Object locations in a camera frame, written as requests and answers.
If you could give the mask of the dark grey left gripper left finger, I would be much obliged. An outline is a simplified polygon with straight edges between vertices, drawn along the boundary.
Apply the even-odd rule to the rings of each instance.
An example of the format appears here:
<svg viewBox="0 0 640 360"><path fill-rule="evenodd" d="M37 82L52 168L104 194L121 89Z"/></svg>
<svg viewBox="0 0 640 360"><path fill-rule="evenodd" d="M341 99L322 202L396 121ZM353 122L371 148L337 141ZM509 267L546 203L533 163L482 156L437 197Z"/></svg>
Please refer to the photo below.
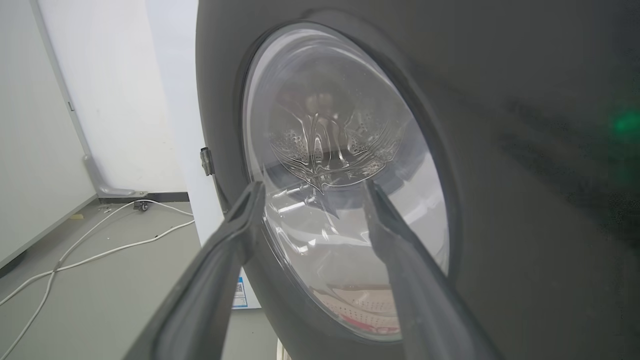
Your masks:
<svg viewBox="0 0 640 360"><path fill-rule="evenodd" d="M243 266L252 259L265 211L265 185L247 185L172 287L126 360L219 360Z"/></svg>

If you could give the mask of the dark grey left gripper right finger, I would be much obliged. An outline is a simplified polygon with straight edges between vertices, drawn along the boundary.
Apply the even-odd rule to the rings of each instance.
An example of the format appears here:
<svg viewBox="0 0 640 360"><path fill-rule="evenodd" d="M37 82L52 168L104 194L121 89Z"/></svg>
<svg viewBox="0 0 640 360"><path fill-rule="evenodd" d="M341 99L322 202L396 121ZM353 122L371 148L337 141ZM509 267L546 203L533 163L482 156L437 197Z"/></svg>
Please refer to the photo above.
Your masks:
<svg viewBox="0 0 640 360"><path fill-rule="evenodd" d="M408 360L501 360L498 348L380 186L363 185L375 255L384 262Z"/></svg>

